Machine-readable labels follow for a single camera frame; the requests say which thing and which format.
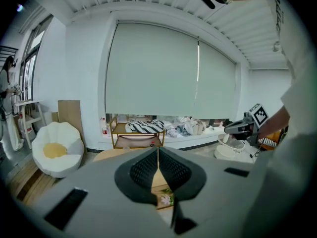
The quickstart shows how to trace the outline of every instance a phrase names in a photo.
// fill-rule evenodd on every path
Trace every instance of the wooden board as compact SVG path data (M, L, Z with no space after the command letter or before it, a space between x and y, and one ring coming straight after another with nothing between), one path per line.
M52 121L59 122L58 112L52 113Z
M42 174L42 171L40 169L37 169L35 173L31 176L31 178L26 182L26 184L23 186L22 190L19 192L18 196L16 197L20 201L24 199L32 185L35 183L35 181L40 177Z
M42 173L31 186L22 202L28 206L32 205L33 202L36 201L45 191L53 187L55 181L56 178Z
M81 123L80 101L58 101L58 119L59 122L68 122L79 131L86 154L86 142Z

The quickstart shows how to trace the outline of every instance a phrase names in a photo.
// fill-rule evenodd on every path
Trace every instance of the black slot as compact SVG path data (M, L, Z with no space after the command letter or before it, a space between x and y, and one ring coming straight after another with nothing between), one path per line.
M235 169L235 168L227 168L224 171L236 176L240 176L240 177L247 177L249 175L249 171Z
M87 194L88 192L85 190L74 188L46 215L45 220L63 230Z
M185 233L196 226L197 223L189 218L184 217L182 209L179 205L179 201L177 198L175 198L171 228L174 228L175 233L181 235L182 233Z
M114 173L118 189L130 200L137 203L157 205L157 197L151 193L153 177L158 170L158 149L148 150L122 163Z
M159 169L179 201L195 198L204 187L207 175L202 167L165 147L159 148Z

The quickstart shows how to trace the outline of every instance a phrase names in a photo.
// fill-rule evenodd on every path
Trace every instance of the fabric pile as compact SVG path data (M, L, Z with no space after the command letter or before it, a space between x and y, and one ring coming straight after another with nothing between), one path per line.
M176 138L177 137L177 130L172 125L172 123L169 121L163 121L163 122L164 122L164 127L166 129L166 134L172 138Z
M201 135L206 129L206 125L199 119L179 117L179 121L181 124L177 126L177 132L185 137L191 135Z
M164 123L161 120L153 121L130 121L125 125L127 132L138 132L143 134L160 133L164 128Z

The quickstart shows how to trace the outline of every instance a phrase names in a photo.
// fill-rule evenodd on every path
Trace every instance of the window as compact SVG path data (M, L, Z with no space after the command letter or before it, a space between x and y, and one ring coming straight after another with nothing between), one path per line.
M228 119L210 119L209 125L212 127L219 127L220 123L225 123Z
M52 16L41 22L31 33L26 44L20 70L20 86L23 90L22 99L33 99L33 74L36 63L36 57L40 49L43 35L48 28Z
M196 37L160 26L119 23L108 59L106 111L230 117L235 70L235 63Z

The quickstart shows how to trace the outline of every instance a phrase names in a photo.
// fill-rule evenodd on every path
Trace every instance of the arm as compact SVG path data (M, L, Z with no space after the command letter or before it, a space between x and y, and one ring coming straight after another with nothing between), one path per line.
M13 89L7 89L6 92L7 92L7 93L15 93L15 90L13 90Z
M288 125L288 121L289 114L283 106L260 128L259 139L265 138L266 136L286 127Z

